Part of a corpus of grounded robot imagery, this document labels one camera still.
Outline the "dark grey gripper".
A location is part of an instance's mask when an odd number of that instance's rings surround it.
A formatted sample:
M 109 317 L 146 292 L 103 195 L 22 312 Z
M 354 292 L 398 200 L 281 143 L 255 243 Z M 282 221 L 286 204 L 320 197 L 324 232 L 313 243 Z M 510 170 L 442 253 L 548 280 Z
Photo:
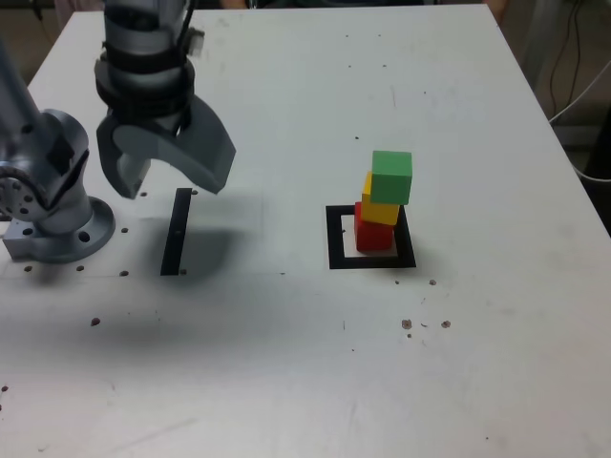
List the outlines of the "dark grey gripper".
M 200 98 L 157 122 L 118 126 L 108 112 L 96 138 L 102 171 L 123 198 L 137 197 L 154 160 L 214 195 L 225 186 L 236 148 L 220 118 Z

